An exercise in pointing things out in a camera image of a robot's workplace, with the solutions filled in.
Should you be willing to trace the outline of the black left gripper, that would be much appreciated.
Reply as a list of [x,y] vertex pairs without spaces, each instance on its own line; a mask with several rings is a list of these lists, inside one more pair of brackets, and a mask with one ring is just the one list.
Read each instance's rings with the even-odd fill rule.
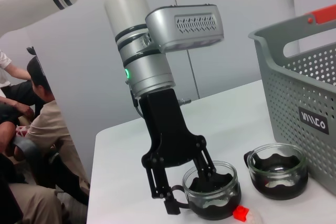
[[140,107],[151,138],[151,147],[141,158],[151,196],[153,199],[164,199],[168,215],[179,215],[181,211],[169,186],[165,168],[194,161],[201,182],[209,182],[216,168],[206,140],[187,128],[173,89],[146,94],[140,99]]

